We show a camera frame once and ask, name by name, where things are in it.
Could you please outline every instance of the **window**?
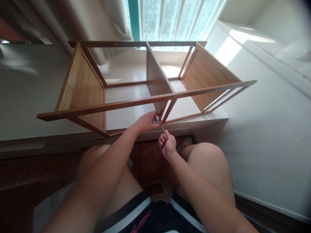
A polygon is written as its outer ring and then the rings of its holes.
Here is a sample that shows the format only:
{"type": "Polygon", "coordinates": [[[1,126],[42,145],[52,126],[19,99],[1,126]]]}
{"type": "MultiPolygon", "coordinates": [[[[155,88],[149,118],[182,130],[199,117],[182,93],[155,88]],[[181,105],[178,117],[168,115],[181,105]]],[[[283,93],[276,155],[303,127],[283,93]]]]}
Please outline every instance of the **window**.
{"type": "MultiPolygon", "coordinates": [[[[137,0],[140,40],[207,40],[225,0],[137,0]]],[[[130,25],[127,0],[123,0],[130,25]]],[[[160,47],[184,51],[185,47],[160,47]]]]}

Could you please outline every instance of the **wooden shelf frame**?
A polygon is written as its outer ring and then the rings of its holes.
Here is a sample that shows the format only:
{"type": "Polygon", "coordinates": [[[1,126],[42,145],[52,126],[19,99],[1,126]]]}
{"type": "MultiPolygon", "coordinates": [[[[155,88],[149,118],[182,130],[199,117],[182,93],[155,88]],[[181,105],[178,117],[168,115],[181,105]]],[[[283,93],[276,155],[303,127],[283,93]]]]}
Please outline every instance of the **wooden shelf frame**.
{"type": "Polygon", "coordinates": [[[256,80],[243,82],[237,78],[204,49],[206,41],[69,41],[68,43],[75,50],[55,111],[38,114],[37,118],[45,121],[66,118],[98,133],[102,138],[123,133],[107,132],[106,111],[153,103],[159,112],[160,124],[167,124],[213,112],[257,82],[256,80]],[[167,78],[163,72],[151,49],[160,46],[190,46],[178,77],[167,78]],[[89,50],[98,47],[146,47],[146,80],[108,85],[89,50]],[[175,93],[170,80],[180,80],[186,91],[175,93]],[[139,84],[147,84],[150,97],[106,103],[106,88],[139,84]],[[229,96],[236,88],[240,89],[229,96]],[[176,101],[189,96],[193,98],[200,113],[167,120],[176,101]]]}

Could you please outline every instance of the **wooden rail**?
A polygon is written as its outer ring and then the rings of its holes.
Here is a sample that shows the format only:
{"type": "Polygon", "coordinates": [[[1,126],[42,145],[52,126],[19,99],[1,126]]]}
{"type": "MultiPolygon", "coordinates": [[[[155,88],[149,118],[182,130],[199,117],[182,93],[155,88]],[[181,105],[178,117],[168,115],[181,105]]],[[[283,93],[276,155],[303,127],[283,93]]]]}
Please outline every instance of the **wooden rail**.
{"type": "Polygon", "coordinates": [[[248,86],[255,84],[256,82],[257,80],[252,80],[252,81],[226,84],[226,85],[215,86],[215,87],[206,87],[206,88],[190,90],[190,91],[183,91],[183,92],[178,92],[178,93],[156,95],[156,96],[151,96],[151,97],[138,99],[138,100],[126,100],[126,101],[119,101],[119,102],[113,102],[113,103],[107,103],[107,104],[93,105],[93,106],[88,106],[88,107],[73,108],[73,109],[67,109],[67,110],[62,110],[62,111],[38,114],[37,118],[41,120],[45,120],[45,121],[53,121],[53,120],[59,120],[59,119],[64,119],[64,118],[69,118],[69,117],[83,116],[83,115],[92,114],[92,113],[105,112],[105,111],[110,111],[110,110],[115,110],[115,109],[120,109],[120,108],[152,104],[155,102],[172,100],[173,98],[178,99],[178,98],[184,98],[184,97],[189,97],[193,95],[200,95],[200,94],[206,94],[206,93],[217,92],[217,91],[225,91],[228,89],[235,89],[239,87],[246,87],[246,86],[248,87],[248,86]]]}

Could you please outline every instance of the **foot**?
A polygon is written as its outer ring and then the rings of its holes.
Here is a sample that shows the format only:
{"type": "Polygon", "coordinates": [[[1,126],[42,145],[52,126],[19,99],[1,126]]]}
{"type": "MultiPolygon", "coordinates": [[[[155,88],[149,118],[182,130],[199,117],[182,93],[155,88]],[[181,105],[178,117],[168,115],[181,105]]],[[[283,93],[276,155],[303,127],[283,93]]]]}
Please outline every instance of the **foot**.
{"type": "Polygon", "coordinates": [[[181,144],[177,148],[177,153],[181,156],[181,150],[185,148],[186,146],[192,145],[192,139],[191,138],[185,138],[181,141],[181,144]]]}

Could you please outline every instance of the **thigh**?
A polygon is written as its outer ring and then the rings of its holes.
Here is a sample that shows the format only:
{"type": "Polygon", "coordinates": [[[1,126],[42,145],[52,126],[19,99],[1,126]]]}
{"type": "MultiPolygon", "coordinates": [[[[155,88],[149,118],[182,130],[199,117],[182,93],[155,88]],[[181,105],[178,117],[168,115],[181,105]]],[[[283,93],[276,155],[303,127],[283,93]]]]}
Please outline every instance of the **thigh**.
{"type": "MultiPolygon", "coordinates": [[[[95,161],[102,156],[109,147],[110,145],[107,144],[98,145],[88,149],[84,153],[77,172],[77,182],[79,182],[95,161]]],[[[107,202],[106,206],[103,206],[101,218],[99,220],[104,219],[119,210],[141,191],[143,191],[142,187],[133,176],[129,167],[126,166],[111,199],[107,202]]]]}
{"type": "MultiPolygon", "coordinates": [[[[235,205],[231,172],[222,150],[211,143],[200,143],[191,147],[191,150],[188,150],[190,153],[183,155],[183,158],[188,158],[187,163],[235,205]]],[[[188,201],[181,185],[176,188],[176,191],[188,201]]]]}

